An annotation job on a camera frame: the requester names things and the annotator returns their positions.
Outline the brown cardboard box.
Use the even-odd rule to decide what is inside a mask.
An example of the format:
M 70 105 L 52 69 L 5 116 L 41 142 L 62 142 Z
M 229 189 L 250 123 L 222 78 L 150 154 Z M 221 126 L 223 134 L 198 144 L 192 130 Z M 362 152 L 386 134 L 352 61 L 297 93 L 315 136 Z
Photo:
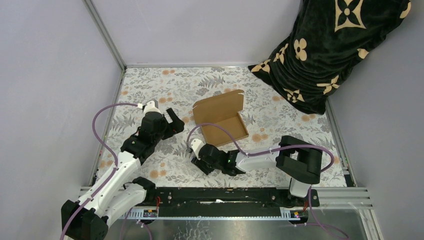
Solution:
M 200 127 L 207 144 L 220 147 L 232 142 L 224 132 L 229 132 L 235 140 L 249 136 L 240 112 L 244 108 L 244 91 L 236 89 L 195 102 L 192 113 L 196 125 Z

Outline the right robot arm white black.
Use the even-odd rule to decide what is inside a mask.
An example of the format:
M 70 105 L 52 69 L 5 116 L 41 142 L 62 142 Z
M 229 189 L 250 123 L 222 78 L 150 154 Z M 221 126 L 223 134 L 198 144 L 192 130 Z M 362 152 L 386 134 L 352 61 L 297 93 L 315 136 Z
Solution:
M 288 135 L 282 136 L 279 144 L 262 150 L 223 151 L 197 138 L 191 140 L 189 149 L 194 153 L 191 162 L 206 175 L 215 170 L 229 176 L 259 169 L 283 171 L 291 177 L 286 198 L 293 206 L 301 205 L 309 188 L 321 180 L 323 148 Z

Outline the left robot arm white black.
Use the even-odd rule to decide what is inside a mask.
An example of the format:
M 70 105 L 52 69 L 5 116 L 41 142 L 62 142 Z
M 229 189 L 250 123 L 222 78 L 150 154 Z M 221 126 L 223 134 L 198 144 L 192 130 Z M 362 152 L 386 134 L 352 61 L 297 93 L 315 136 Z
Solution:
M 115 164 L 78 200 L 67 200 L 61 207 L 61 239 L 103 240 L 110 226 L 131 207 L 144 206 L 155 200 L 154 184 L 148 180 L 134 182 L 118 193 L 125 180 L 141 168 L 154 153 L 157 144 L 184 130 L 185 123 L 172 108 L 166 109 L 171 122 L 155 107 L 141 106 L 144 116 L 137 131 L 127 138 Z

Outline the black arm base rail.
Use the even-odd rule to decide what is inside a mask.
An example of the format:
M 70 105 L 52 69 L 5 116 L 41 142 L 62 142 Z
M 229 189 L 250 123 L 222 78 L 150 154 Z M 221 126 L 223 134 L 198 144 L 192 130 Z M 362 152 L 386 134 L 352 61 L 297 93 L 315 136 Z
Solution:
M 137 207 L 152 210 L 188 210 L 212 208 L 281 208 L 302 210 L 305 206 L 319 207 L 316 190 L 311 197 L 295 197 L 287 188 L 275 187 L 156 187 Z

